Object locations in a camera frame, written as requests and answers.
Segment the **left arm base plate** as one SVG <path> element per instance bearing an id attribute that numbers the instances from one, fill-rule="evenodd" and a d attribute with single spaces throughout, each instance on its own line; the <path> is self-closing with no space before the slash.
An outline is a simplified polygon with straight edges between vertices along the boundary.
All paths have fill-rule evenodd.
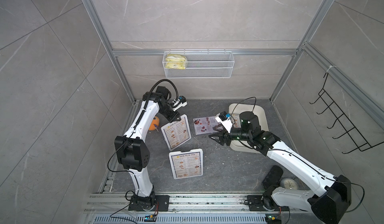
<path id="1" fill-rule="evenodd" d="M 133 195 L 130 199 L 128 207 L 129 211 L 151 211 L 158 210 L 160 212 L 168 211 L 170 204 L 170 196 L 155 195 L 150 197 L 139 197 Z"/>

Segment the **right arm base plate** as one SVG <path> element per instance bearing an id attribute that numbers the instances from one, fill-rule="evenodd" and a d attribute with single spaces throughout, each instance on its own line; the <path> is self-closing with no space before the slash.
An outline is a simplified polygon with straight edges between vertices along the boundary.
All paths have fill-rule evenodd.
<path id="1" fill-rule="evenodd" d="M 261 211 L 287 212 L 290 209 L 287 206 L 280 207 L 274 203 L 272 203 L 271 206 L 269 206 L 263 200 L 263 196 L 261 195 L 248 195 L 246 199 L 243 201 L 243 204 L 247 206 L 249 208 L 249 211 L 251 212 L 261 212 Z"/>

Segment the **special menu sheet pink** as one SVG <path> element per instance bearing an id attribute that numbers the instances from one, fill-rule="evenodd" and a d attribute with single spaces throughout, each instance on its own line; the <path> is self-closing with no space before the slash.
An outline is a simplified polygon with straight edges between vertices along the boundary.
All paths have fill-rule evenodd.
<path id="1" fill-rule="evenodd" d="M 217 129 L 219 129 L 215 116 L 194 118 L 193 124 L 196 135 L 216 133 L 218 132 Z"/>

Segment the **menu holder with menu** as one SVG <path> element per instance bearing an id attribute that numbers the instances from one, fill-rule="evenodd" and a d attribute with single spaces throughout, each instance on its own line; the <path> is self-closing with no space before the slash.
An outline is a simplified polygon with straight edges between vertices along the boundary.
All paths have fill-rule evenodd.
<path id="1" fill-rule="evenodd" d="M 185 144 L 192 138 L 186 114 L 181 116 L 180 121 L 175 121 L 162 126 L 161 131 L 170 151 Z"/>

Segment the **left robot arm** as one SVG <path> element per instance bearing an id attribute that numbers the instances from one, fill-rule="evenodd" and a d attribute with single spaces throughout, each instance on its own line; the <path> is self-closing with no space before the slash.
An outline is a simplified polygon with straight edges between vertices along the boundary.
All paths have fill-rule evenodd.
<path id="1" fill-rule="evenodd" d="M 135 187 L 130 204 L 139 210 L 149 210 L 156 204 L 154 185 L 147 170 L 150 150 L 145 139 L 150 126 L 157 114 L 163 115 L 171 123 L 180 121 L 178 109 L 187 103 L 184 96 L 177 96 L 172 102 L 169 101 L 170 98 L 170 91 L 164 86 L 157 87 L 156 91 L 146 92 L 132 125 L 124 135 L 117 136 L 114 141 L 118 163 L 123 166 L 124 172 L 130 174 Z"/>

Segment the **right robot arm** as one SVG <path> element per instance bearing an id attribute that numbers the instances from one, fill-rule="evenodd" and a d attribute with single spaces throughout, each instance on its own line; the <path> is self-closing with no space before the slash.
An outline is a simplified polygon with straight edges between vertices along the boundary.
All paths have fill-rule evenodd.
<path id="1" fill-rule="evenodd" d="M 348 178 L 343 175 L 336 177 L 297 154 L 278 136 L 263 130 L 258 116 L 251 111 L 240 114 L 239 128 L 233 127 L 231 116 L 225 111 L 215 119 L 224 129 L 210 135 L 211 139 L 222 146 L 229 146 L 233 140 L 246 142 L 245 147 L 278 162 L 309 187 L 308 191 L 281 187 L 281 175 L 269 172 L 269 186 L 261 198 L 266 210 L 292 207 L 312 212 L 325 224 L 339 223 L 352 203 L 351 182 Z"/>

